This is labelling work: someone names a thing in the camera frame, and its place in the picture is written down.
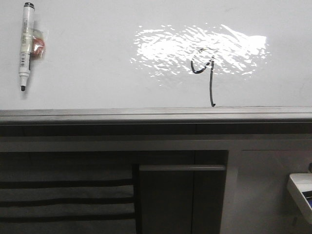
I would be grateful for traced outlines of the white whiteboard marker with tape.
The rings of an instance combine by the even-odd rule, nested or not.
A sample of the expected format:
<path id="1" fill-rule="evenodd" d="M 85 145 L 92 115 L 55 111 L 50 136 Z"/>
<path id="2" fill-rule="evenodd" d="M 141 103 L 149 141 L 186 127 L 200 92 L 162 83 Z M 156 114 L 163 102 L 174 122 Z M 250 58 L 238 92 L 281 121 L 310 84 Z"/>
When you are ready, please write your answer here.
<path id="1" fill-rule="evenodd" d="M 24 3 L 19 53 L 20 90 L 25 91 L 31 74 L 32 58 L 43 55 L 45 43 L 42 32 L 35 29 L 35 6 L 31 2 Z"/>

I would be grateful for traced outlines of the white glossy whiteboard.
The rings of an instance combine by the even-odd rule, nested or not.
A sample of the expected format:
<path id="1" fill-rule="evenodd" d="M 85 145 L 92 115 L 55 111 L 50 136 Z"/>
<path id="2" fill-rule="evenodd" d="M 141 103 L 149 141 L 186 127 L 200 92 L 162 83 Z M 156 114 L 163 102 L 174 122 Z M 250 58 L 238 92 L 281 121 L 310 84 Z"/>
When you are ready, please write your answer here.
<path id="1" fill-rule="evenodd" d="M 45 53 L 26 90 L 23 1 L 0 3 L 0 107 L 311 106 L 309 0 L 36 0 Z"/>

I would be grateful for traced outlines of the dark grey cabinet panel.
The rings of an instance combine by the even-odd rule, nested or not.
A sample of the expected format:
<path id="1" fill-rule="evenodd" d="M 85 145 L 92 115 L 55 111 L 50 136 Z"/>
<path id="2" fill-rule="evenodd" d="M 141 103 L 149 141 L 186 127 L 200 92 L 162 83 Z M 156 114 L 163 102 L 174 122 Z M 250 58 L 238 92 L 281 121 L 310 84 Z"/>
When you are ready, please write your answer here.
<path id="1" fill-rule="evenodd" d="M 226 150 L 138 152 L 137 233 L 219 233 L 227 163 Z"/>

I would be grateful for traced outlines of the white plastic tray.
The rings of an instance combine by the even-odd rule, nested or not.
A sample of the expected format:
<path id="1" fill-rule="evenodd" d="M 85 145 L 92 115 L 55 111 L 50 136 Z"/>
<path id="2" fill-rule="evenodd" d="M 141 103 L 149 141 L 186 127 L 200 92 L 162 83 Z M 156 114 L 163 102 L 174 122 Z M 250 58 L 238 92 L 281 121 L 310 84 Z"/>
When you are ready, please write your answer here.
<path id="1" fill-rule="evenodd" d="M 312 223 L 312 174 L 292 173 L 289 175 L 287 189 L 300 209 L 305 220 Z"/>

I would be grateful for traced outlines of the grey whiteboard frame rail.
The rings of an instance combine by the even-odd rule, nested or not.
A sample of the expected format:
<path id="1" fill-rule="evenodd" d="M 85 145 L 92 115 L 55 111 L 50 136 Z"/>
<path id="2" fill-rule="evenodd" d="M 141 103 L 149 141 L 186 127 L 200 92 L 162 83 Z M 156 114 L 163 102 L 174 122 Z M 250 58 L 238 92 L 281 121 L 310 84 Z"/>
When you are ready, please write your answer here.
<path id="1" fill-rule="evenodd" d="M 309 134 L 310 107 L 2 110 L 3 137 Z"/>

